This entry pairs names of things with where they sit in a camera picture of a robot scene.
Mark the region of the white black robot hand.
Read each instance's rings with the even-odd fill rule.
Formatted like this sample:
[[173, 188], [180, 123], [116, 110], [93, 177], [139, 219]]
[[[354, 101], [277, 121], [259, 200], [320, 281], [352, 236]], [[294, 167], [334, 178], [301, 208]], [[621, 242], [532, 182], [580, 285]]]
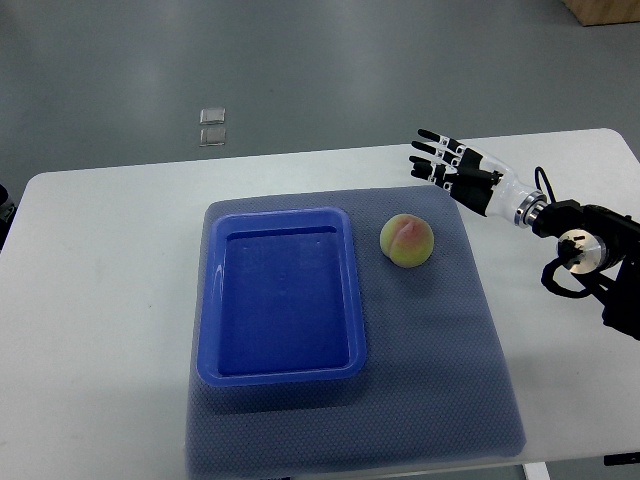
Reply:
[[534, 206], [547, 202], [540, 190], [522, 183], [513, 169], [495, 157], [429, 130], [420, 129], [417, 134], [421, 139], [411, 146], [419, 154], [409, 157], [411, 175], [441, 188], [469, 210], [524, 227]]

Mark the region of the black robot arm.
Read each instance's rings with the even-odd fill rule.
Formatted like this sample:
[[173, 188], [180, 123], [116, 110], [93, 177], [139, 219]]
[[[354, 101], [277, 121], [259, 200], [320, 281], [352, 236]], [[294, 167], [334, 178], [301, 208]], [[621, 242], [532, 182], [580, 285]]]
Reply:
[[639, 338], [639, 224], [605, 207], [543, 197], [518, 208], [518, 226], [557, 239], [556, 257], [542, 270], [552, 294], [602, 306], [603, 324]]

